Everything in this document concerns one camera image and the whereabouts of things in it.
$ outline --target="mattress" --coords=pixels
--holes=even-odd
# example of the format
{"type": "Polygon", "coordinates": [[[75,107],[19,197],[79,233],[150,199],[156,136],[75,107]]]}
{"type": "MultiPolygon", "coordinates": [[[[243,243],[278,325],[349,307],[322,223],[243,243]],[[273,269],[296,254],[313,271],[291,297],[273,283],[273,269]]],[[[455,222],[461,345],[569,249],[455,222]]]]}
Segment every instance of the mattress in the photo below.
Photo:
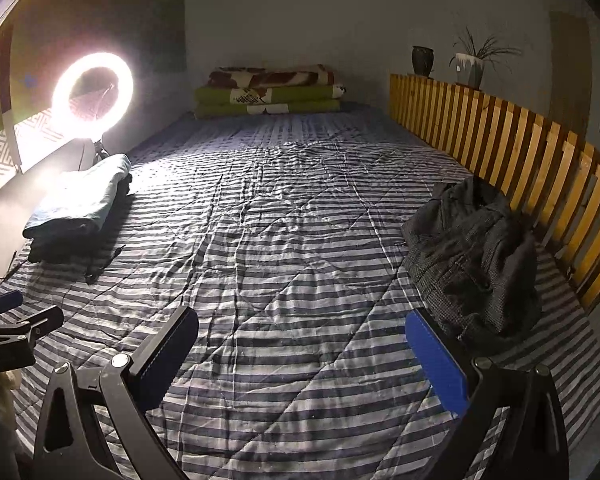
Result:
{"type": "MultiPolygon", "coordinates": [[[[378,110],[185,116],[128,154],[133,183],[97,261],[28,264],[1,286],[23,307],[62,306],[15,393],[32,448],[54,364],[104,365],[132,352],[181,304],[200,332],[161,407],[147,413],[192,479],[416,478],[454,423],[405,340],[424,304],[404,270],[400,226],[435,182],[467,172],[378,110]]],[[[27,257],[27,247],[17,256],[27,257]]],[[[600,348],[587,317],[539,247],[542,318],[496,356],[554,375],[573,447],[600,412],[600,348]]],[[[121,472],[133,478],[106,410],[121,472]]],[[[468,478],[488,463],[498,410],[468,478]]]]}

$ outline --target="glowing ring light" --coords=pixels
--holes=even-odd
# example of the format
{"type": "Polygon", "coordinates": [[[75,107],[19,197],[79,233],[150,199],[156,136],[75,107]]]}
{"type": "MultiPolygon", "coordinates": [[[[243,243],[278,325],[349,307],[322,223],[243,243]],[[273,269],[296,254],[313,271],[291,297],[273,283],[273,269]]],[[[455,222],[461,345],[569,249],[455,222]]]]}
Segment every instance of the glowing ring light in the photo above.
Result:
{"type": "Polygon", "coordinates": [[[100,140],[102,134],[116,124],[125,114],[134,91],[131,70],[115,54],[97,52],[80,58],[72,64],[58,80],[52,99],[54,122],[63,131],[73,137],[90,137],[100,140]],[[76,117],[69,106],[69,97],[80,76],[92,68],[108,68],[118,78],[118,98],[104,117],[95,121],[83,121],[76,117]]]}

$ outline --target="white wall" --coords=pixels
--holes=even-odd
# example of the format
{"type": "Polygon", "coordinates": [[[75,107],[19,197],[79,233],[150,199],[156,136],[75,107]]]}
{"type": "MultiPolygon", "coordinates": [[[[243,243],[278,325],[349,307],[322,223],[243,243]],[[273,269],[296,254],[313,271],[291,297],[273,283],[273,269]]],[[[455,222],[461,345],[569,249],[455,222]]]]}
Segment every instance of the white wall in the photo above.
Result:
{"type": "Polygon", "coordinates": [[[485,92],[547,115],[551,92],[548,12],[587,18],[592,43],[588,137],[600,148],[600,21],[584,0],[186,0],[187,62],[193,86],[222,64],[324,62],[342,75],[347,98],[385,106],[389,72],[412,72],[411,47],[435,50],[432,76],[449,82],[456,31],[477,40],[502,33],[521,47],[512,73],[488,68],[485,92]]]}
{"type": "Polygon", "coordinates": [[[134,81],[134,94],[120,122],[102,136],[105,149],[126,153],[177,121],[189,108],[184,72],[156,74],[134,81]]]}

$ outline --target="bed frame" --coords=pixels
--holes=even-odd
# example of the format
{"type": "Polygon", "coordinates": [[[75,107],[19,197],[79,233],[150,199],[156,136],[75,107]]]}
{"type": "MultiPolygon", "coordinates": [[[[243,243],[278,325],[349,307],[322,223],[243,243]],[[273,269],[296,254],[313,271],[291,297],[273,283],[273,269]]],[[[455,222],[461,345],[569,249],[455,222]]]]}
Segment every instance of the bed frame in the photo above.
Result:
{"type": "Polygon", "coordinates": [[[600,301],[600,152],[551,120],[480,91],[391,74],[390,115],[498,187],[590,312],[600,301]]]}

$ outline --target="white flower pot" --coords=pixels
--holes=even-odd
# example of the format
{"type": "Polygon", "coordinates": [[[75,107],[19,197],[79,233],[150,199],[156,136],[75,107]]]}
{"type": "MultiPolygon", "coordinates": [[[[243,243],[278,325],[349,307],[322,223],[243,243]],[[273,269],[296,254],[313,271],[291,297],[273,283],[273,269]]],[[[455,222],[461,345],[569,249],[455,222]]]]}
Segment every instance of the white flower pot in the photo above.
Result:
{"type": "Polygon", "coordinates": [[[479,90],[483,73],[483,59],[460,52],[456,53],[456,75],[459,83],[479,90]]]}

